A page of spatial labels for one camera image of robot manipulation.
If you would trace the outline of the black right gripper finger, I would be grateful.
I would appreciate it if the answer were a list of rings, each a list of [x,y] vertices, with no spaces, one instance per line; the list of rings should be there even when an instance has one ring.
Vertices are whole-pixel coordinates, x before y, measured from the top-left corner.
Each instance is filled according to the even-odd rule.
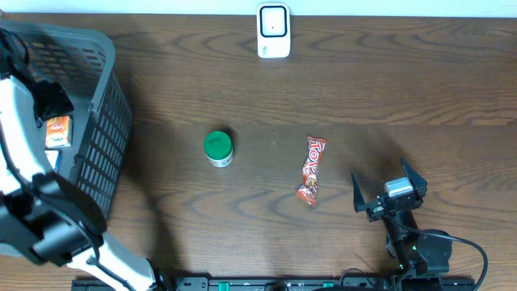
[[[414,191],[420,197],[424,197],[427,194],[427,181],[413,169],[404,157],[401,157],[401,164],[406,178],[412,184]]]
[[[354,210],[358,212],[363,212],[365,210],[365,201],[363,194],[360,190],[358,181],[353,173],[351,173],[351,180],[353,185],[353,204],[354,204]]]

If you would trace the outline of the red Top candy bar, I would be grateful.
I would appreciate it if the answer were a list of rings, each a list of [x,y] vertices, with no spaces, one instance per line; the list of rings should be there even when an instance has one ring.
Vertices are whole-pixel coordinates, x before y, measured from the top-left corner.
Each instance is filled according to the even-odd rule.
[[[318,181],[323,152],[328,141],[325,138],[308,135],[307,158],[302,167],[303,183],[297,189],[296,195],[311,206],[317,203]]]

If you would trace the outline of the green lid white jar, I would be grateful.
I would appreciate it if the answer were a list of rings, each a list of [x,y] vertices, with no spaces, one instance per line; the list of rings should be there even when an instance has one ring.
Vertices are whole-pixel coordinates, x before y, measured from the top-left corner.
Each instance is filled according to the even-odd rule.
[[[204,152],[215,167],[227,167],[233,161],[233,143],[222,131],[213,131],[204,140]]]

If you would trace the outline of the white blue medicine box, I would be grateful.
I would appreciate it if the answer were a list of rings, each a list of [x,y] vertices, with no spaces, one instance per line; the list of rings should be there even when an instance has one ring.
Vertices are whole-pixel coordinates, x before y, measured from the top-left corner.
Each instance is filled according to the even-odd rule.
[[[62,153],[60,150],[46,150],[47,159],[55,172],[59,171]]]

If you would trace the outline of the orange small carton box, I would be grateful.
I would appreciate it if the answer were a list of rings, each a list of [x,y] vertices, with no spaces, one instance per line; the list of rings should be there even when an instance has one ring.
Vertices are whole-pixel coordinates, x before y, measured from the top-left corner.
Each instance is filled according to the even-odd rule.
[[[46,121],[45,146],[62,148],[72,145],[73,118],[58,116]]]

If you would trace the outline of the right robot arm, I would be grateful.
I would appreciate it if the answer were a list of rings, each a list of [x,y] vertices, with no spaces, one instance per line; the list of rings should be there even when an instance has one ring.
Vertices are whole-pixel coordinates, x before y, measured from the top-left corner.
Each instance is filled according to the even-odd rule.
[[[385,184],[376,200],[365,202],[356,177],[352,176],[354,209],[365,212],[370,222],[383,221],[387,249],[397,259],[400,272],[389,278],[392,290],[414,287],[441,290],[440,276],[449,271],[452,242],[441,230],[420,230],[412,211],[423,204],[427,181],[401,159],[405,176]]]

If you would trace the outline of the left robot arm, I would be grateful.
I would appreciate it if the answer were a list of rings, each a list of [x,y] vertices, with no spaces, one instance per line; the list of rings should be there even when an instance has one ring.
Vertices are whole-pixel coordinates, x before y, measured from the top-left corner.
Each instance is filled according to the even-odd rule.
[[[57,82],[37,81],[29,51],[1,30],[1,151],[19,186],[1,194],[1,241],[34,264],[50,262],[90,273],[115,290],[174,290],[149,259],[107,232],[101,208],[59,175],[44,152],[39,127],[74,106]]]

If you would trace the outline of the white barcode scanner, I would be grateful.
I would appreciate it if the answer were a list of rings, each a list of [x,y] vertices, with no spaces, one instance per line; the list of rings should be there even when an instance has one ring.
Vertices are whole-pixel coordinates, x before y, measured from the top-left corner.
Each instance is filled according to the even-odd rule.
[[[261,58],[285,58],[291,50],[290,9],[280,2],[258,6],[257,52]]]

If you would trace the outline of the grey plastic mesh basket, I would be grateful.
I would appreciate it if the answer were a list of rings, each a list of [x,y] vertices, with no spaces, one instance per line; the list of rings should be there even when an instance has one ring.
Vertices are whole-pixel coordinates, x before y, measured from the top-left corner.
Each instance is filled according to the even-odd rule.
[[[1,22],[29,53],[38,81],[59,82],[74,106],[71,145],[59,174],[111,211],[132,130],[132,111],[114,74],[116,51],[102,32],[43,23]]]

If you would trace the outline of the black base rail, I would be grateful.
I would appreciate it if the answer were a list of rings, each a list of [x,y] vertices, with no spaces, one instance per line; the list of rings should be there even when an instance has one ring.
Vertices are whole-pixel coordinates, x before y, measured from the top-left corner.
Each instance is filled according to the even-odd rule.
[[[177,277],[172,286],[176,291],[310,291],[310,290],[395,290],[389,279],[365,278],[359,275],[338,278],[207,278]],[[406,278],[402,290],[471,290],[473,279],[460,277]]]

